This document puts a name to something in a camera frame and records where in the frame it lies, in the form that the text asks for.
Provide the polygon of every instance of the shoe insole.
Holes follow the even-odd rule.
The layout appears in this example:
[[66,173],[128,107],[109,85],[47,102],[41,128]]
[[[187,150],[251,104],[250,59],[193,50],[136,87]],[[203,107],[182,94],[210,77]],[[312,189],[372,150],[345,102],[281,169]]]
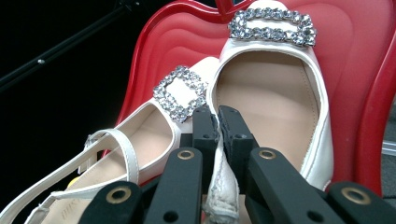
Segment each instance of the shoe insole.
[[240,111],[260,147],[283,153],[300,171],[318,123],[304,63],[284,53],[251,51],[225,64],[214,106]]
[[[130,123],[126,123],[122,127],[122,129],[128,129],[128,137],[134,147],[139,167],[144,167],[149,162],[160,157],[172,141],[169,124],[161,112],[155,109],[153,105],[149,105],[144,109],[146,110],[145,113],[141,113],[142,116],[140,114],[137,116],[141,120],[137,118],[131,119]],[[122,151],[116,148],[81,175],[78,181],[68,189],[79,189],[93,184],[99,184],[124,175],[125,173],[125,161]],[[50,207],[49,213],[43,223],[78,223],[90,201],[82,199],[63,199],[56,201]]]

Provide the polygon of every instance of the slingback strap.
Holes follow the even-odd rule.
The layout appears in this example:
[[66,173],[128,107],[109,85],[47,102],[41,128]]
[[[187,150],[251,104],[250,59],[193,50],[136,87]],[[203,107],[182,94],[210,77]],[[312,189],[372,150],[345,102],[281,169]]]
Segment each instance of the slingback strap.
[[56,200],[65,198],[91,199],[102,187],[118,180],[126,180],[137,183],[139,166],[137,164],[137,157],[134,153],[134,148],[132,147],[132,144],[129,141],[128,137],[125,136],[123,132],[116,129],[101,130],[94,133],[92,137],[98,135],[102,135],[102,137],[98,141],[93,143],[89,148],[80,152],[71,161],[67,162],[65,165],[61,166],[51,174],[47,175],[46,177],[35,183],[32,187],[20,194],[17,198],[15,198],[0,213],[0,223],[12,223],[18,213],[35,197],[41,194],[44,190],[58,183],[61,179],[70,175],[93,154],[96,154],[103,149],[113,150],[114,148],[97,147],[97,145],[101,144],[103,141],[106,141],[109,136],[113,137],[116,140],[116,142],[120,146],[120,149],[122,150],[126,164],[126,174],[101,184],[89,186],[87,188],[52,192],[51,195],[42,204],[40,204],[36,209],[32,211],[32,214],[28,217],[28,220],[26,222],[33,223],[33,221],[40,222],[40,220],[43,220],[46,214],[50,211],[50,205]]

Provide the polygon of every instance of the shoe pair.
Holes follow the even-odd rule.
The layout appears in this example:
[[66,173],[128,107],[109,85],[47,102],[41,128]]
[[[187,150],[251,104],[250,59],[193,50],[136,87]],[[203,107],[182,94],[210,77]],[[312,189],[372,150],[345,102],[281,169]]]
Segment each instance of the shoe pair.
[[[26,221],[78,223],[105,185],[143,184],[160,175],[181,134],[192,132],[192,111],[204,104],[218,122],[219,105],[240,111],[261,147],[279,150],[309,184],[325,189],[332,178],[332,136],[327,93],[311,48],[316,35],[311,19],[277,1],[256,1],[235,14],[229,29],[219,59],[170,72],[127,119],[90,136],[73,160],[12,201],[0,223],[12,222],[25,205],[79,167],[78,180],[52,192]],[[238,184],[220,136],[204,210],[209,222],[235,223]],[[103,149],[111,152],[98,161]]]

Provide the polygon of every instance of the white shoe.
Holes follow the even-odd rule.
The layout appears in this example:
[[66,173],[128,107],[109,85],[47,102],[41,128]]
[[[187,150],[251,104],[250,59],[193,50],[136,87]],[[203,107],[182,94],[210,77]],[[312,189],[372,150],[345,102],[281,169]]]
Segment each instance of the white shoe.
[[[325,189],[333,172],[332,135],[311,19],[259,0],[236,12],[229,28],[207,91],[212,113],[219,105],[237,109],[261,147],[280,151],[309,184]],[[238,194],[221,169],[212,177],[205,210],[214,223],[237,222],[231,217]]]
[[[65,191],[51,195],[27,218],[26,223],[78,223],[91,199],[105,185],[126,180],[144,183],[160,175],[169,154],[179,147],[182,133],[192,132],[191,114],[205,104],[207,82],[219,64],[208,57],[192,68],[180,66],[154,89],[154,97],[139,106],[115,129],[90,136],[91,141],[74,159],[46,176],[13,200],[1,213],[0,223],[11,223],[36,196],[78,167],[84,172]],[[96,162],[96,153],[109,154]]]

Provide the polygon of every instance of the rhinestone buckle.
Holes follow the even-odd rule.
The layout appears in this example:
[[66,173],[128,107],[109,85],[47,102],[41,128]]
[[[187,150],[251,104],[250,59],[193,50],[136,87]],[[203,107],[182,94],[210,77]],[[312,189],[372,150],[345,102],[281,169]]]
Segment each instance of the rhinestone buckle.
[[[184,107],[180,105],[175,97],[166,90],[166,87],[171,84],[175,78],[180,78],[191,90],[195,91],[196,98],[190,100],[189,105]],[[207,83],[201,81],[198,74],[190,71],[186,66],[178,66],[174,71],[160,81],[160,84],[153,90],[154,99],[160,104],[171,119],[183,123],[192,115],[195,108],[206,104]]]
[[[289,21],[297,26],[297,31],[285,31],[270,27],[248,28],[248,21],[252,20]],[[269,7],[237,11],[228,24],[228,29],[230,29],[230,38],[289,42],[299,47],[314,47],[317,35],[317,30],[314,28],[309,15],[302,15],[298,11]]]

